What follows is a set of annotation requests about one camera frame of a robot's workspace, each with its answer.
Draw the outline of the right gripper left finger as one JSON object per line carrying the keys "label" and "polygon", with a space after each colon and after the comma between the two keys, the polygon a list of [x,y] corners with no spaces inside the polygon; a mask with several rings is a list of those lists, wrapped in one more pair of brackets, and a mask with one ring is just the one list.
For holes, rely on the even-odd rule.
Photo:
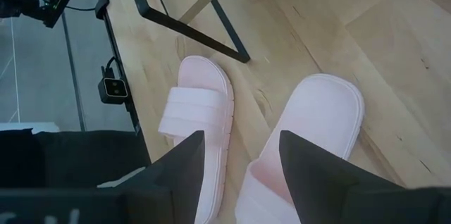
{"label": "right gripper left finger", "polygon": [[127,224],[194,224],[204,177],[204,131],[183,139],[118,186]]}

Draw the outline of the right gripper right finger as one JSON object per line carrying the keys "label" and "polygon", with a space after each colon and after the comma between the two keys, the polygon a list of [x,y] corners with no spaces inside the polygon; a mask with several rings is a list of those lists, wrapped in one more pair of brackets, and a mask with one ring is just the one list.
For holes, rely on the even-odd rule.
{"label": "right gripper right finger", "polygon": [[288,130],[279,153],[301,224],[451,224],[451,187],[403,188]]}

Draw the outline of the pink foam slide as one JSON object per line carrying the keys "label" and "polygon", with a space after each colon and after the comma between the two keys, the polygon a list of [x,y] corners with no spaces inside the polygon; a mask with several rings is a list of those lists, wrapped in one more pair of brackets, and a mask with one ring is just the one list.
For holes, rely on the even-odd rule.
{"label": "pink foam slide", "polygon": [[347,160],[364,117],[364,99],[350,82],[329,74],[304,78],[290,96],[259,157],[247,167],[237,198],[237,224],[301,224],[279,154],[289,130]]}
{"label": "pink foam slide", "polygon": [[158,131],[176,146],[193,132],[204,132],[204,179],[195,224],[212,224],[220,210],[233,114],[233,87],[225,71],[203,56],[184,58]]}

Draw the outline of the black aluminium table frame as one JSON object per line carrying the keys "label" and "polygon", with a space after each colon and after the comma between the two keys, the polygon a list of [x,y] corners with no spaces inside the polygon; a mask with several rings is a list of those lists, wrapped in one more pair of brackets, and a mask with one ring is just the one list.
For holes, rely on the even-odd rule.
{"label": "black aluminium table frame", "polygon": [[124,106],[126,112],[128,113],[128,120],[131,123],[132,131],[135,134],[139,134],[140,133],[139,119],[137,117],[135,105],[132,100],[132,94],[131,94],[130,88],[128,86],[127,77],[125,75],[125,71],[123,68],[121,54],[118,49],[118,45],[117,45],[116,38],[115,38],[115,35],[113,32],[111,20],[107,13],[107,7],[109,6],[109,4],[110,4],[110,0],[98,0],[98,2],[96,3],[96,6],[94,7],[94,12],[95,12],[96,18],[104,21],[106,33],[107,33],[107,36],[109,39],[109,44],[110,44],[111,50],[112,50],[111,57],[114,56],[116,58],[116,61],[114,61],[111,64],[111,68],[114,71],[114,75],[116,78],[121,78],[125,81],[125,84],[126,84],[126,87],[128,90],[128,98],[126,99],[125,103],[123,103],[121,105],[116,105],[116,104],[109,104],[109,105]]}

